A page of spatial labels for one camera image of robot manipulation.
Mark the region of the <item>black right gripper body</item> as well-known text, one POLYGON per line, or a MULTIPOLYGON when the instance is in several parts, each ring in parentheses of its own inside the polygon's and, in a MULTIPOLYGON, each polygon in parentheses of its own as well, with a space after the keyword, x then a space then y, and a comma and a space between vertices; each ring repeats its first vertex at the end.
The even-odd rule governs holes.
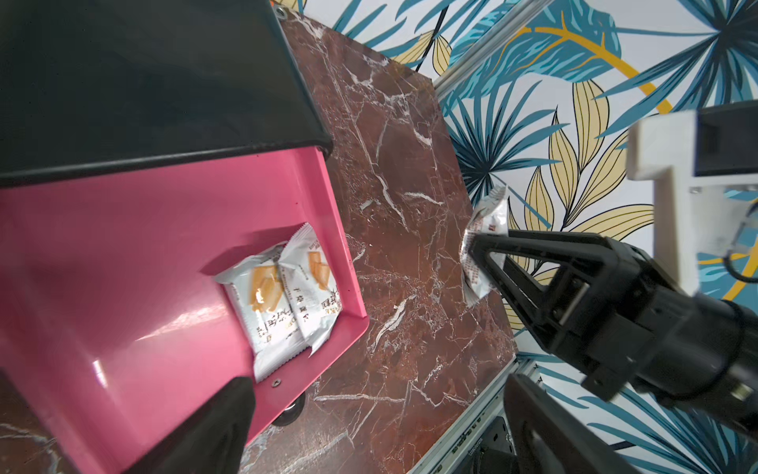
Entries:
POLYGON ((558 270, 533 300, 539 345, 608 401, 626 385, 757 436, 757 316, 669 282, 642 251, 599 236, 538 240, 558 270))

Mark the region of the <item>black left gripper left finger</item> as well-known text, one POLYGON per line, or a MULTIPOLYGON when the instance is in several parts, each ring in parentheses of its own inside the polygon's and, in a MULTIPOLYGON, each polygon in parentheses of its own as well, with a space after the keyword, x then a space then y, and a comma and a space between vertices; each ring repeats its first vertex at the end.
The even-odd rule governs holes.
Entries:
POLYGON ((256 408, 254 381, 235 377, 128 473, 236 473, 256 408))

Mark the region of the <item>black drawer cabinet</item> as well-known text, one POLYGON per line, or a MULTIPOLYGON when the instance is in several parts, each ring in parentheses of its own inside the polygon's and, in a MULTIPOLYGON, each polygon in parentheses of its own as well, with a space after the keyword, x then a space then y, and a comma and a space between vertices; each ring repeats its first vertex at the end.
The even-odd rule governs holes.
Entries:
POLYGON ((266 1, 5 1, 5 188, 333 140, 266 1))

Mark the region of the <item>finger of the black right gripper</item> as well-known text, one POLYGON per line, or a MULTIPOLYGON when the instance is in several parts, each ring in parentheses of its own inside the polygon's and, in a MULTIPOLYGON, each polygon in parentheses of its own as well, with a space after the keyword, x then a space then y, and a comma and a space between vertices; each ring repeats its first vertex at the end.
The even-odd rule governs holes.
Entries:
POLYGON ((495 239, 499 293, 545 352, 622 353, 622 244, 597 234, 512 231, 495 239))

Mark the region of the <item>pink top drawer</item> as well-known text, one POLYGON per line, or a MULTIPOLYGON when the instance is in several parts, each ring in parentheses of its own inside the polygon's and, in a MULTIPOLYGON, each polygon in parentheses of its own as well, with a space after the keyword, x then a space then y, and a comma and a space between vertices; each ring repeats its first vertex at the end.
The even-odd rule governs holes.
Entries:
POLYGON ((313 226, 343 312, 314 355, 255 387, 250 433, 366 332, 314 148, 5 189, 1 368, 82 473, 120 473, 254 357, 215 276, 313 226))

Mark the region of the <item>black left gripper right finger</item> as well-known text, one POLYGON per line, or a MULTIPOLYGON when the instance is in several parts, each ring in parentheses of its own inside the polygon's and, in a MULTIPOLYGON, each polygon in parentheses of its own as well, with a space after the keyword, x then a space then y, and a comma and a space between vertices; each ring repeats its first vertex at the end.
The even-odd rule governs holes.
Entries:
POLYGON ((526 375, 507 377, 503 407, 520 473, 638 472, 526 375))

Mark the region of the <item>white cookie packet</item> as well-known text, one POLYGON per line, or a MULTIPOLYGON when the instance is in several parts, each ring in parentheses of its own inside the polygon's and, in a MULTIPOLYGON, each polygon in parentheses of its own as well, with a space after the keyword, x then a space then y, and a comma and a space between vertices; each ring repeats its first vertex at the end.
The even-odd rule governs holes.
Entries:
POLYGON ((258 382, 307 349, 278 270, 284 246, 283 242, 274 245, 215 277, 253 350, 253 373, 258 382))
POLYGON ((343 310, 337 282, 310 223, 285 244, 278 268, 297 326, 312 353, 329 340, 343 310))
POLYGON ((463 234, 459 252, 463 269, 462 288, 466 305, 472 307, 492 290, 498 290, 495 267, 502 267, 505 255, 492 255, 496 238, 508 235, 508 187, 492 189, 475 206, 463 234))

